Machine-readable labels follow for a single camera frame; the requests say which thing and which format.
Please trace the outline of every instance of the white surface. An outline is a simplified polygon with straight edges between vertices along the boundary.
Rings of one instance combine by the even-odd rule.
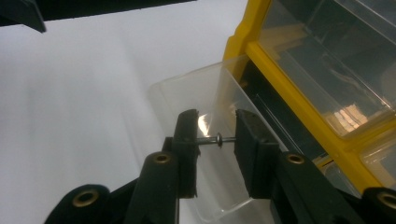
[[[161,149],[150,85],[221,61],[246,0],[0,27],[0,223],[42,223],[71,189],[114,190]],[[199,223],[181,202],[180,223]]]

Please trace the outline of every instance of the yellow frame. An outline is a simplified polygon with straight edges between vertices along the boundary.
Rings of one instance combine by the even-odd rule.
[[[338,136],[259,45],[262,23],[270,4],[271,0],[247,2],[244,18],[227,42],[224,60],[246,54],[360,193],[369,187],[380,187],[381,183],[362,163],[360,152],[382,139],[382,133],[395,130],[396,119],[348,139]]]

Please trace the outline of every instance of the screw hole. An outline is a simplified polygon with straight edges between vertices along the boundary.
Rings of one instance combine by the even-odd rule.
[[[378,200],[386,205],[387,207],[390,207],[392,209],[396,209],[396,196],[389,194],[387,192],[380,192],[377,194]]]
[[[171,158],[168,155],[161,154],[158,155],[154,158],[154,161],[157,163],[167,163],[171,160]]]
[[[76,195],[73,199],[75,207],[85,207],[94,203],[99,198],[99,193],[96,189],[88,189]]]
[[[289,154],[288,161],[292,162],[294,164],[303,164],[305,162],[303,157],[301,157],[300,155],[296,155],[296,154]]]

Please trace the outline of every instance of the brass ring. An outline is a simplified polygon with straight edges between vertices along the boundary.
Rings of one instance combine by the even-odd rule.
[[[305,162],[305,159],[297,154],[289,154],[288,155],[288,161],[292,162],[294,164],[303,164]]]
[[[75,207],[85,207],[94,203],[99,198],[99,193],[96,189],[87,189],[76,195],[73,199]]]
[[[160,163],[160,164],[167,163],[167,162],[169,162],[170,160],[171,160],[171,157],[168,156],[168,155],[166,155],[166,154],[160,154],[160,155],[157,155],[157,156],[154,158],[154,161],[157,162],[157,163]]]
[[[387,192],[380,192],[376,195],[377,199],[384,205],[396,209],[396,196]]]

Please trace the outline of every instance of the yellow storage organizer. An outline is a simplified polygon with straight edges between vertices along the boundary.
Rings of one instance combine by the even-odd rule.
[[[359,192],[396,186],[394,13],[391,0],[249,0],[224,53],[254,62]]]

